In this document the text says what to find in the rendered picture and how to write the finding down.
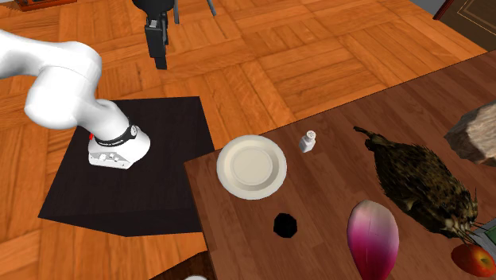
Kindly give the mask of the grey metal furniture legs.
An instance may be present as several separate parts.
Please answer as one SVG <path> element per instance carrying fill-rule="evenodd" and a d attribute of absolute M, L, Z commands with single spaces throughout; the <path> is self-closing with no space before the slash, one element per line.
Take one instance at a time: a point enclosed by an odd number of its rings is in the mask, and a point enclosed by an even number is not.
<path fill-rule="evenodd" d="M 179 0 L 173 0 L 173 17 L 174 17 L 174 22 L 175 24 L 179 25 L 180 24 L 180 15 L 179 15 L 179 6 L 178 6 L 178 1 Z M 216 10 L 215 10 L 215 6 L 212 2 L 212 0 L 206 0 L 208 6 L 209 6 L 209 9 L 211 11 L 211 14 L 212 16 L 216 16 Z"/>

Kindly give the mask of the black robot stand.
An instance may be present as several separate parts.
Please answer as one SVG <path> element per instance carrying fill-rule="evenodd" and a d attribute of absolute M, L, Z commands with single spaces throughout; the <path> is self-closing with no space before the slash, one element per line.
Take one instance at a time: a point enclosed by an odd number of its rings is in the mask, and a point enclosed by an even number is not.
<path fill-rule="evenodd" d="M 200 98 L 119 100 L 148 134 L 148 153 L 129 169 L 93 166 L 89 133 L 77 127 L 39 217 L 121 236 L 202 230 L 184 163 L 214 146 Z"/>

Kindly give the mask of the white round plate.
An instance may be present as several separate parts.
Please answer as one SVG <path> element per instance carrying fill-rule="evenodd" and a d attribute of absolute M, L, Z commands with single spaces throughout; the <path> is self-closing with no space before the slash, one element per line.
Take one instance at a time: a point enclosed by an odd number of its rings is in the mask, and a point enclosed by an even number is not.
<path fill-rule="evenodd" d="M 243 200 L 260 200 L 284 183 L 287 162 L 282 149 L 260 135 L 243 135 L 220 151 L 216 172 L 221 185 Z"/>

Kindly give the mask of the white salt shaker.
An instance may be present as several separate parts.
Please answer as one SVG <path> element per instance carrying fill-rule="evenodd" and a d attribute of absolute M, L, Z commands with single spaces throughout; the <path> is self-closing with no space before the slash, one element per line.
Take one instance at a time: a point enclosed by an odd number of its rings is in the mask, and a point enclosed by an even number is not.
<path fill-rule="evenodd" d="M 316 132 L 313 130 L 308 130 L 299 141 L 299 147 L 303 153 L 307 153 L 308 151 L 312 150 L 315 144 Z"/>

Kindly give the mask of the small black round object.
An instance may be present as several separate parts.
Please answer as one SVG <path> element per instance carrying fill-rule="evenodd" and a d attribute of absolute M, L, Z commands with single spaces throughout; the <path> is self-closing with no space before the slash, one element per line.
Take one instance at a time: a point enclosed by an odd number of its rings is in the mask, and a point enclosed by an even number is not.
<path fill-rule="evenodd" d="M 297 221 L 288 213 L 279 213 L 274 219 L 273 231 L 282 238 L 292 238 L 297 233 Z"/>

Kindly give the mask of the brown wooden table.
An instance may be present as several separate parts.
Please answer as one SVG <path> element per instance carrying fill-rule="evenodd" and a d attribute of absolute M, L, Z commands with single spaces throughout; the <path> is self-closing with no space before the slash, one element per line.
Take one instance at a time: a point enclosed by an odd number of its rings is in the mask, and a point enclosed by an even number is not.
<path fill-rule="evenodd" d="M 220 184 L 217 153 L 184 165 L 215 276 L 210 280 L 361 280 L 347 246 L 353 207 L 373 200 L 399 229 L 399 252 L 388 280 L 477 278 L 451 260 L 457 239 L 424 230 L 382 193 L 374 158 L 355 126 L 396 142 L 434 150 L 479 199 L 479 219 L 496 217 L 496 168 L 463 160 L 444 135 L 467 112 L 496 100 L 496 50 L 385 89 L 267 133 L 288 165 L 283 185 L 263 200 L 242 200 Z M 313 149 L 300 139 L 316 132 Z M 297 233 L 273 231 L 277 214 L 297 221 Z"/>

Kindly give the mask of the dark brown furry animal figure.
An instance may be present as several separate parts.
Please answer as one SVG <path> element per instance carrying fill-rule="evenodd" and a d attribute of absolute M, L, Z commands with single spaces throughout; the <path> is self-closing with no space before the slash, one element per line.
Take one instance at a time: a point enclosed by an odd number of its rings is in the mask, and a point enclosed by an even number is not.
<path fill-rule="evenodd" d="M 471 229 L 479 214 L 477 197 L 436 153 L 358 126 L 354 130 L 367 136 L 364 144 L 374 154 L 380 186 L 400 210 L 431 233 L 475 243 Z"/>

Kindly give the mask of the dark brown door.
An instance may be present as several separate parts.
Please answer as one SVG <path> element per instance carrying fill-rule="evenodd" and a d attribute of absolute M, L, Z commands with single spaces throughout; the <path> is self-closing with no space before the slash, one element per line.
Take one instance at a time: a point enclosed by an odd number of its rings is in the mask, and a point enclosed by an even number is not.
<path fill-rule="evenodd" d="M 433 19 L 488 52 L 496 50 L 496 0 L 445 0 Z"/>

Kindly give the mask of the grey brown rock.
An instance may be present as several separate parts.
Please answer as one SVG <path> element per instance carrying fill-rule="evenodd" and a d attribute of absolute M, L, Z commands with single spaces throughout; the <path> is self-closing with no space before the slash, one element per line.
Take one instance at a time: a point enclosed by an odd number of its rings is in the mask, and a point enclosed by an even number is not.
<path fill-rule="evenodd" d="M 460 158 L 496 167 L 496 100 L 467 112 L 444 138 Z"/>

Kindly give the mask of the red apple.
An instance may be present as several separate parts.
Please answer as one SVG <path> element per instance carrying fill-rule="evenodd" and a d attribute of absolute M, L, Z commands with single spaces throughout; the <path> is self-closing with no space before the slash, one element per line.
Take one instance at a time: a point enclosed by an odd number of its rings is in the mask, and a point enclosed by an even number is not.
<path fill-rule="evenodd" d="M 496 263 L 482 247 L 462 244 L 451 252 L 452 261 L 461 270 L 477 277 L 488 278 L 496 273 Z"/>

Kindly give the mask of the green and grey book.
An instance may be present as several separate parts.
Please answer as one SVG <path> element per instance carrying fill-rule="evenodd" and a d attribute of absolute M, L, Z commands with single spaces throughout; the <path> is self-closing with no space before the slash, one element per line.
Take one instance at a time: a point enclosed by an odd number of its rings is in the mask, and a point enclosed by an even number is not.
<path fill-rule="evenodd" d="M 496 260 L 496 218 L 478 226 L 470 237 Z"/>

